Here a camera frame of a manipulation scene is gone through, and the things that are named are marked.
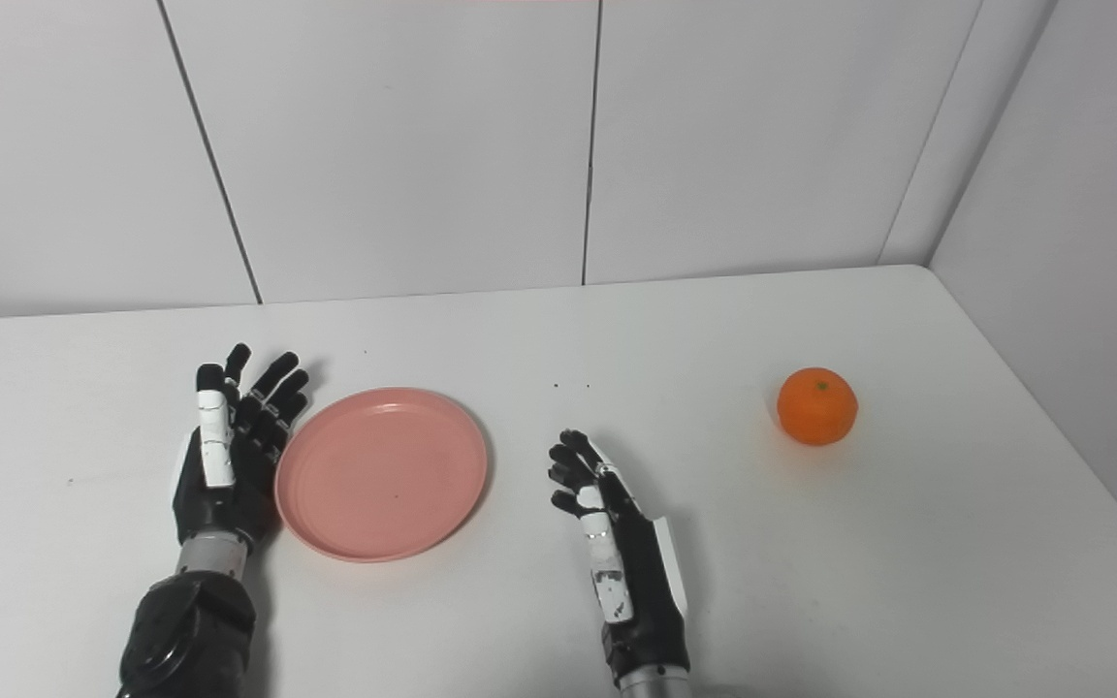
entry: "table surface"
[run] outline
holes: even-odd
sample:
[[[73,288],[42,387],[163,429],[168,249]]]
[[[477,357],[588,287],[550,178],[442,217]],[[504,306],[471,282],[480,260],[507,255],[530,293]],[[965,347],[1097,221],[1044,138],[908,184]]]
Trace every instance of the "table surface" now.
[[[607,697],[584,541],[551,509],[572,426],[669,514],[701,688],[741,698],[1117,695],[1117,504],[925,269],[0,321],[0,695],[112,695],[178,547],[192,375],[295,350],[316,408],[378,385],[477,417],[490,481],[407,561],[284,532],[247,582],[249,695]],[[841,372],[855,431],[770,411]]]

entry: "robotic arm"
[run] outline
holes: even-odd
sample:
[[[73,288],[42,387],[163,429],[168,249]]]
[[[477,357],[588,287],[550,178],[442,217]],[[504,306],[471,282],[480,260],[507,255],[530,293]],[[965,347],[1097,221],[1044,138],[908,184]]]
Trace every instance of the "robotic arm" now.
[[[274,529],[275,471],[307,380],[290,352],[248,393],[239,375],[251,352],[195,374],[200,426],[192,431],[173,511],[174,574],[145,593],[120,662],[118,698],[239,698],[257,614],[240,580]]]
[[[584,433],[550,450],[550,503],[580,519],[593,590],[607,624],[602,646],[623,698],[691,698],[684,593],[670,526],[640,513],[623,477]]]

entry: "white wall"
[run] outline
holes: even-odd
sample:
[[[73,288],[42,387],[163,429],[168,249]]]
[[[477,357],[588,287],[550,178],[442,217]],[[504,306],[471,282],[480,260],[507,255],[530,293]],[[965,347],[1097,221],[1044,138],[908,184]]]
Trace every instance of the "white wall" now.
[[[0,315],[252,299],[156,6],[0,0]]]
[[[922,261],[1046,2],[604,3],[589,281]],[[598,8],[173,1],[231,220],[154,3],[0,0],[0,315],[581,283]]]
[[[267,302],[580,283],[596,3],[168,8]]]
[[[1043,3],[985,4],[941,119],[949,172],[914,207],[948,198]],[[978,9],[604,4],[589,281],[877,264]],[[916,227],[892,261],[926,260],[938,229]]]
[[[1054,9],[934,269],[1117,498],[1117,3]]]

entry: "prosthetic hand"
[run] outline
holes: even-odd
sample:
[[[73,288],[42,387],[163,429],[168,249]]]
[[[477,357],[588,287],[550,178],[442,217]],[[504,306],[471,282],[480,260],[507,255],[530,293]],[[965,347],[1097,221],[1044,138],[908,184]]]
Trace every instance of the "prosthetic hand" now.
[[[120,698],[239,698],[257,620],[240,579],[278,520],[275,471],[309,376],[279,356],[248,393],[249,350],[195,374],[200,426],[192,431],[172,508],[181,544],[174,574],[136,608],[120,662]]]
[[[550,450],[550,500],[580,519],[607,624],[602,646],[623,698],[690,698],[684,641],[687,597],[665,518],[647,519],[620,471],[584,433],[564,431]]]

